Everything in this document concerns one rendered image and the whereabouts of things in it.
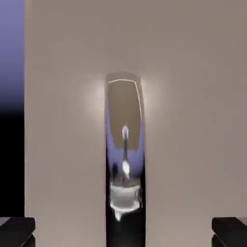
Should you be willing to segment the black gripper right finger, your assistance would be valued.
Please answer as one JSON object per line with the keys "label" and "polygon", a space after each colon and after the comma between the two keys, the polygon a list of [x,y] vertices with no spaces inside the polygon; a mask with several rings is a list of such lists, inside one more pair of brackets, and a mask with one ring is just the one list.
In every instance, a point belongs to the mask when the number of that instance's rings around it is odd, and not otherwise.
{"label": "black gripper right finger", "polygon": [[214,217],[211,247],[247,247],[247,217]]}

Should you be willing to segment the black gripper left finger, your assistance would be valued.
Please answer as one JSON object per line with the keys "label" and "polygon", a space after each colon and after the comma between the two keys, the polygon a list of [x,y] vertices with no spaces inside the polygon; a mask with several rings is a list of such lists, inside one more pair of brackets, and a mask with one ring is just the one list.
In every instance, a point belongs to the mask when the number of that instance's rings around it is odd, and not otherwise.
{"label": "black gripper left finger", "polygon": [[0,247],[36,247],[33,217],[0,217]]}

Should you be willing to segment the beige cabinet door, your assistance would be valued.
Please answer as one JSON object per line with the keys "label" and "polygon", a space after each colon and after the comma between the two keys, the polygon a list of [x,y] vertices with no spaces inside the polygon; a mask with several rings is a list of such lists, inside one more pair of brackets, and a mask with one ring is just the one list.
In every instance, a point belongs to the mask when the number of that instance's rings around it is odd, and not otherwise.
{"label": "beige cabinet door", "polygon": [[105,247],[105,79],[140,77],[146,247],[247,217],[247,0],[24,0],[36,247]]}

